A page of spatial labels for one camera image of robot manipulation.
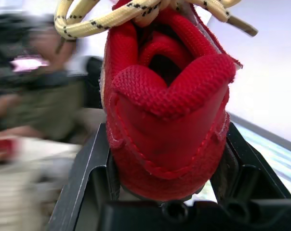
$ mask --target person's arm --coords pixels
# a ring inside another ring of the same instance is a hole
[[[19,102],[16,94],[8,94],[0,96],[0,118],[6,114],[7,110]]]
[[[7,129],[0,132],[1,136],[22,136],[22,137],[33,137],[33,138],[44,138],[44,134],[31,126],[22,126],[22,127],[16,127]]]

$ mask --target white wall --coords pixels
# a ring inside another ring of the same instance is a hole
[[[227,109],[291,141],[291,1],[242,0],[230,11],[259,34],[250,38],[214,18],[209,21],[226,51],[244,64]]]

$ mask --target screw hole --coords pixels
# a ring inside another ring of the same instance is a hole
[[[182,223],[188,218],[188,208],[181,201],[167,202],[162,206],[163,215],[171,222]]]

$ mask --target sneaker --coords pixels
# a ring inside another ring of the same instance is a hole
[[[141,198],[181,200],[200,190],[220,162],[230,122],[228,84],[241,64],[226,54],[191,4],[154,2],[120,0],[114,14],[71,27],[66,25],[81,21],[77,13],[92,6],[77,6],[75,19],[66,23],[63,13],[70,3],[63,2],[55,25],[66,39],[112,27],[101,98],[121,184]],[[222,6],[237,2],[205,0],[202,6],[255,35]]]

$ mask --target shoe tongue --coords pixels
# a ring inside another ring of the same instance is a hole
[[[157,57],[155,62],[161,65],[173,64],[181,70],[194,60],[182,42],[157,31],[152,33],[151,40],[140,49],[139,64],[150,66],[154,57]]]

